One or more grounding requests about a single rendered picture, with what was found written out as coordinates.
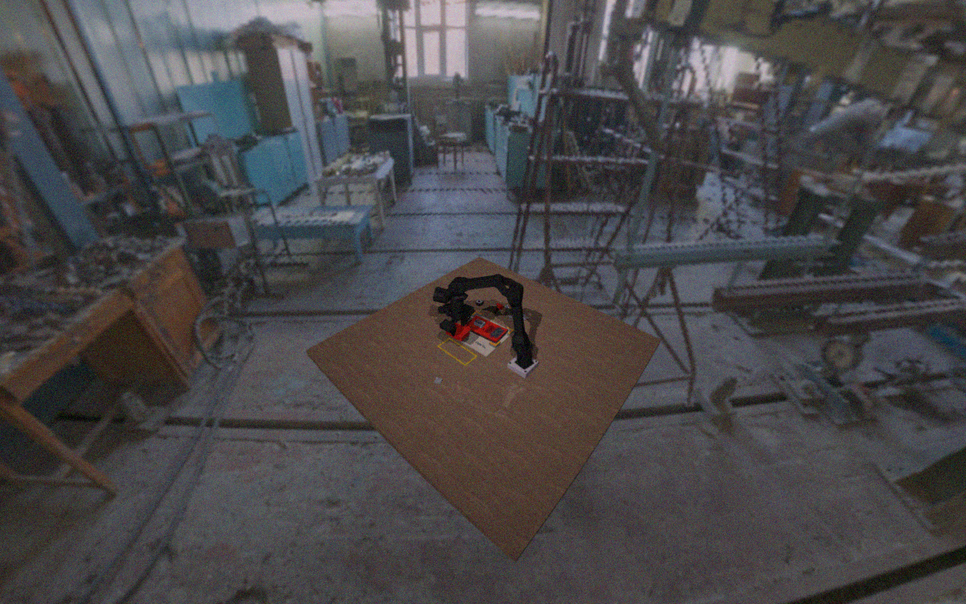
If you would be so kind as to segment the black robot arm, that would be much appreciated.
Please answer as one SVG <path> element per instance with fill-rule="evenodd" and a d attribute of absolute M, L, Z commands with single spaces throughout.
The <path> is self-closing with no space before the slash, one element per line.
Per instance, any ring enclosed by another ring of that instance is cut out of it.
<path fill-rule="evenodd" d="M 505 286 L 509 286 L 509 289 Z M 515 363 L 522 367 L 527 368 L 533 365 L 532 361 L 532 349 L 534 345 L 529 341 L 527 333 L 525 332 L 524 326 L 524 312 L 522 312 L 522 298 L 524 298 L 524 285 L 515 282 L 513 279 L 505 278 L 501 274 L 497 273 L 495 275 L 486 276 L 485 278 L 454 278 L 449 284 L 448 289 L 436 287 L 434 288 L 433 300 L 439 303 L 444 303 L 444 305 L 438 307 L 438 312 L 440 314 L 446 314 L 449 316 L 451 310 L 449 307 L 454 307 L 454 309 L 459 309 L 464 305 L 464 299 L 468 297 L 466 293 L 467 290 L 471 289 L 482 289 L 488 287 L 495 287 L 500 291 L 500 294 L 505 295 L 507 298 L 507 303 L 512 306 L 512 316 L 515 333 L 512 337 L 512 348 L 517 353 L 517 360 Z M 451 299 L 451 305 L 449 300 Z"/>

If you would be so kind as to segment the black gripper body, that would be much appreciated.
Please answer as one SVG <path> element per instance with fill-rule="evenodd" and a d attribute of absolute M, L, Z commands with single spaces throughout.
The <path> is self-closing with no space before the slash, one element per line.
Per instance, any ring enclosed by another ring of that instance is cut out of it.
<path fill-rule="evenodd" d="M 448 333 L 454 331 L 454 324 L 456 324 L 457 321 L 461 320 L 461 318 L 464 316 L 467 316 L 468 314 L 472 315 L 473 312 L 475 312 L 475 309 L 473 309 L 473 307 L 470 305 L 463 305 L 463 307 L 460 307 L 459 309 L 454 309 L 454 307 L 450 306 L 449 309 L 451 310 L 451 314 L 449 314 L 449 316 L 451 316 L 452 320 L 444 320 L 441 322 L 441 324 L 439 324 L 439 328 Z"/>

